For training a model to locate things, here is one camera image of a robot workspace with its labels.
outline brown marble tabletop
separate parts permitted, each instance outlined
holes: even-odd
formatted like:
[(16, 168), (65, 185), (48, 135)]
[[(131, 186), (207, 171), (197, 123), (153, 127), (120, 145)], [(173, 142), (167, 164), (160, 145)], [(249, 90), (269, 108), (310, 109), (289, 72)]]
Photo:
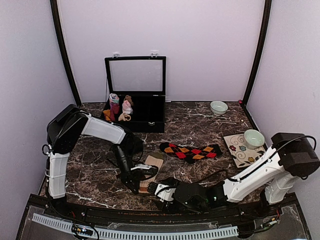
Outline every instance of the brown marble tabletop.
[[(241, 171), (236, 168), (223, 136), (243, 133), (252, 126), (237, 102), (227, 102), (227, 105), (229, 109), (223, 116), (214, 116), (209, 102), (169, 102), (165, 107), (165, 133), (136, 133), (144, 142), (143, 160), (159, 151), (163, 142), (194, 147), (219, 144), (223, 152), (220, 157), (198, 160), (195, 164), (167, 156), (156, 180), (175, 177), (192, 183), (221, 169), (228, 170), (230, 177)], [(104, 106), (104, 103), (85, 103), (81, 108), (99, 117)], [(106, 160), (115, 161), (110, 147), (109, 142), (95, 137), (82, 136), (78, 140), (67, 164), (67, 201), (102, 208), (158, 210), (153, 201), (155, 196), (134, 195), (116, 178), (119, 169)], [(201, 185), (212, 186), (225, 178), (221, 172)], [(261, 187), (255, 190), (243, 202), (258, 201), (261, 190)], [(45, 195), (44, 186), (40, 195)]]

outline red and black argyle sock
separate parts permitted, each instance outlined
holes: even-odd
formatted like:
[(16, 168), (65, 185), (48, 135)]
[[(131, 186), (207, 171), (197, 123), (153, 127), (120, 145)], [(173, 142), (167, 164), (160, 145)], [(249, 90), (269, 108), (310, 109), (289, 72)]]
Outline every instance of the red and black argyle sock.
[(202, 147), (183, 147), (169, 142), (160, 144), (160, 150), (170, 156), (185, 160), (189, 164), (195, 163), (200, 159), (212, 159), (216, 156), (221, 156), (222, 151), (218, 144), (211, 144)]

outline floral plate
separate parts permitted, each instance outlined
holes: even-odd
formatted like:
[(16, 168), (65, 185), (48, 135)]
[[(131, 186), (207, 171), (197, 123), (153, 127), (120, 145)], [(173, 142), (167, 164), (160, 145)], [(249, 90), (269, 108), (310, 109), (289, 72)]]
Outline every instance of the floral plate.
[(263, 146), (256, 149), (248, 149), (245, 145), (243, 133), (224, 136), (223, 139), (236, 167), (239, 169), (250, 166), (265, 153)]

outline ceramic bowl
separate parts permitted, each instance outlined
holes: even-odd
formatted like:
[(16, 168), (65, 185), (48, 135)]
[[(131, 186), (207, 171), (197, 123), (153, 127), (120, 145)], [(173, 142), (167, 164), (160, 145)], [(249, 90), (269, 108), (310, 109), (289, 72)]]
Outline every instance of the ceramic bowl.
[(265, 137), (261, 132), (249, 129), (244, 132), (244, 141), (248, 149), (257, 149), (265, 144)]
[(223, 101), (212, 101), (210, 103), (210, 108), (214, 115), (220, 116), (226, 113), (228, 110), (228, 105)]

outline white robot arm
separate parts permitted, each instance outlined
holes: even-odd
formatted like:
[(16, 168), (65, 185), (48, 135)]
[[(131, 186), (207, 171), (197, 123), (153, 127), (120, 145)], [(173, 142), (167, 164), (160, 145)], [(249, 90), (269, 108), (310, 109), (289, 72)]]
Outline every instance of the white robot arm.
[(277, 133), (271, 138), (273, 145), (260, 159), (213, 187), (204, 188), (197, 183), (165, 179), (159, 184), (152, 182), (148, 191), (162, 202), (166, 201), (166, 208), (168, 203), (179, 203), (195, 212), (205, 212), (210, 208), (238, 203), (273, 180), (265, 188), (263, 198), (269, 205), (277, 204), (299, 178), (306, 179), (320, 167), (320, 161), (307, 138), (315, 140), (304, 134)]
[(121, 173), (118, 177), (134, 194), (138, 194), (140, 180), (145, 175), (155, 175), (158, 168), (145, 164), (134, 166), (132, 155), (142, 152), (142, 141), (131, 131), (120, 125), (106, 122), (91, 116), (71, 104), (56, 116), (47, 126), (48, 156), (46, 175), (48, 193), (53, 199), (63, 198), (66, 194), (65, 180), (70, 152), (79, 137), (93, 136), (113, 143), (113, 151)]

